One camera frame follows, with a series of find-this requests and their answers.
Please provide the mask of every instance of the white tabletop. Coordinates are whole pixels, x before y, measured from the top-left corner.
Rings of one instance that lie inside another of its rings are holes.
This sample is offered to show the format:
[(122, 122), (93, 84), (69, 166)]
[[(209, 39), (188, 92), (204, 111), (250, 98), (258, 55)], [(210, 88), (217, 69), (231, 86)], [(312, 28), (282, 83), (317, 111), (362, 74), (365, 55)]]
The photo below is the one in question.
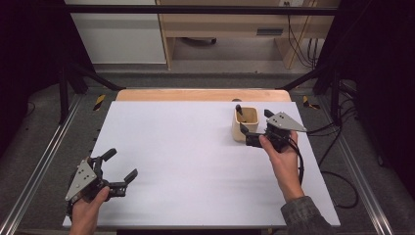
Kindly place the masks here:
[[(134, 168), (126, 197), (101, 207), (98, 226), (117, 228), (271, 228), (284, 226), (285, 204), (262, 149), (235, 142), (235, 102), (112, 103), (92, 158), (111, 148), (104, 178), (119, 182)], [(263, 110), (285, 112), (302, 123), (294, 102), (239, 102), (259, 111), (257, 132), (266, 128)], [(302, 187), (333, 226), (339, 218), (305, 133)], [(70, 226), (66, 217), (63, 226)]]

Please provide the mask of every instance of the white cabinet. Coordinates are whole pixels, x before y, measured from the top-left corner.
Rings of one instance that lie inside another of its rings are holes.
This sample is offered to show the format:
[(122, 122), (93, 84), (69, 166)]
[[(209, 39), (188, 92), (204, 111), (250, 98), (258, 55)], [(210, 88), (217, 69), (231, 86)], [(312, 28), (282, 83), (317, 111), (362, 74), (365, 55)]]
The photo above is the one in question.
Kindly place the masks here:
[[(154, 0), (66, 0), (67, 4), (155, 5)], [(157, 14), (71, 14), (96, 64), (165, 64)]]

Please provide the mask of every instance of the wooden edge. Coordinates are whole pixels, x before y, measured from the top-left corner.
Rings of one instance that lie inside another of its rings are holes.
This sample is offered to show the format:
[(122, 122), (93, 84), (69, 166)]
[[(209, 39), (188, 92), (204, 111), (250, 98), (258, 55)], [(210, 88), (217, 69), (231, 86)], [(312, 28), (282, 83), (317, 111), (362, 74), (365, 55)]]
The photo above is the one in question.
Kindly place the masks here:
[(125, 89), (116, 101), (291, 102), (286, 90), (268, 89)]

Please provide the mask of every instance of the floor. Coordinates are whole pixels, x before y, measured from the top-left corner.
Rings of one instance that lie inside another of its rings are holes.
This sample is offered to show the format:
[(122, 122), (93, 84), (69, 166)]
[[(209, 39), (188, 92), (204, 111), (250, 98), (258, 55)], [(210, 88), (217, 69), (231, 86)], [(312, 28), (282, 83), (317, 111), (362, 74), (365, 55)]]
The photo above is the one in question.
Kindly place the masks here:
[[(273, 40), (218, 38), (212, 45), (183, 38), (178, 40), (176, 46), (171, 70), (163, 65), (139, 65), (118, 68), (97, 66), (97, 71), (104, 78), (129, 88), (268, 89), (283, 86), (310, 71), (300, 63), (296, 63), (292, 70), (286, 70)], [(267, 48), (275, 50), (270, 53)], [(63, 131), (63, 136), (55, 135), (61, 128), (58, 125), (58, 87), (54, 85), (33, 94), (21, 129), (0, 159), (0, 220), (14, 220), (12, 224), (16, 227), (7, 229), (16, 231), (15, 234), (68, 233), (61, 224), (65, 217), (63, 196), (69, 175), (79, 156), (88, 156), (93, 149), (106, 111), (116, 96), (116, 92), (92, 79), (86, 81), (90, 87), (87, 94), (69, 92), (70, 101), (77, 108), (73, 117), (69, 117), (69, 128)], [(327, 115), (330, 93), (314, 96), (310, 89), (313, 82), (309, 80), (290, 91), (308, 129), (317, 129), (331, 122)], [(102, 94), (106, 95), (105, 102), (99, 111), (93, 111), (97, 97)], [(304, 104), (304, 96), (308, 98), (309, 106)], [(342, 94), (341, 101), (344, 102), (343, 110), (350, 109), (352, 112), (345, 116), (342, 135), (324, 159), (321, 169), (342, 175), (358, 188), (359, 197), (355, 207), (340, 207), (353, 205), (356, 199), (354, 191), (346, 181), (330, 174), (324, 175), (342, 223), (337, 232), (415, 234), (414, 201), (393, 170), (378, 165), (375, 150), (358, 121), (358, 114), (353, 111), (349, 97)], [(329, 128), (325, 133), (309, 137), (317, 161), (321, 161), (330, 148), (336, 136), (334, 133), (337, 133), (335, 128)], [(56, 143), (54, 150), (50, 150), (51, 140)], [(353, 171), (353, 165), (357, 165), (360, 171)], [(111, 229), (99, 229), (98, 234), (115, 233)], [(276, 234), (285, 234), (285, 231), (279, 230)]]

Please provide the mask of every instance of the gray floor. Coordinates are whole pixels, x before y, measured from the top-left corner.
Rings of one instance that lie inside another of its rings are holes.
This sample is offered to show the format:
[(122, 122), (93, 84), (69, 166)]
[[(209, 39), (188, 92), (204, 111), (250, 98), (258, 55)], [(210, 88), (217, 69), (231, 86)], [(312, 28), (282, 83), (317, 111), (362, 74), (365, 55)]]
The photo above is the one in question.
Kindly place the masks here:
[[(245, 52), (235, 55), (234, 50), (237, 50), (238, 45)], [(137, 67), (130, 67), (127, 72), (119, 73), (119, 68), (116, 70), (104, 68), (100, 72), (104, 78), (127, 87), (275, 88), (309, 71), (308, 68), (300, 65), (293, 70), (285, 70), (276, 50), (275, 53), (266, 50), (269, 46), (275, 48), (272, 40), (218, 39), (215, 45), (180, 40), (174, 57), (175, 67), (172, 70), (139, 66), (145, 69), (137, 71)], [(312, 82), (308, 81), (290, 92), (293, 101), (298, 104), (304, 125), (311, 130), (330, 122), (324, 109), (315, 110), (302, 104), (303, 95), (308, 97), (310, 104), (318, 104), (322, 107), (328, 100), (329, 94), (314, 96), (310, 92), (309, 87)], [(107, 110), (116, 96), (116, 92), (102, 87), (91, 79), (87, 78), (87, 83), (90, 86), (87, 94), (74, 95), (70, 92), (72, 101), (79, 100), (79, 108), (57, 152), (48, 163), (48, 169), (40, 178), (40, 184), (33, 189), (33, 197), (28, 198), (27, 208), (23, 208), (25, 214), (18, 219), (20, 223), (16, 234), (66, 233), (66, 229), (62, 228), (62, 222), (65, 217), (64, 196), (69, 176), (79, 160), (88, 156), (93, 149), (94, 138), (98, 137)], [(103, 106), (99, 111), (93, 111), (95, 102), (101, 94), (106, 94)], [(346, 96), (341, 95), (341, 99), (345, 100)], [(345, 102), (344, 110), (352, 106), (351, 102)], [(5, 221), (9, 212), (13, 210), (26, 182), (59, 127), (58, 87), (53, 85), (33, 94), (28, 108), (31, 111), (33, 107), (35, 109), (24, 119), (13, 143), (0, 159), (0, 221)], [(342, 136), (363, 169), (370, 188), (391, 225), (393, 234), (415, 234), (413, 199), (405, 191), (392, 169), (378, 165), (370, 140), (358, 118), (355, 117), (351, 116), (345, 121)], [(317, 161), (323, 156), (334, 137), (335, 134), (309, 137)], [(352, 180), (339, 142), (329, 152), (321, 168)], [(349, 185), (331, 175), (324, 175), (324, 178), (336, 204), (350, 205), (353, 202), (354, 194)], [(337, 228), (339, 234), (378, 234), (368, 213), (370, 210), (362, 202), (360, 200), (357, 207), (353, 209), (336, 207), (342, 224)], [(102, 228), (100, 231), (113, 230)], [(284, 233), (284, 230), (277, 231), (277, 234)]]

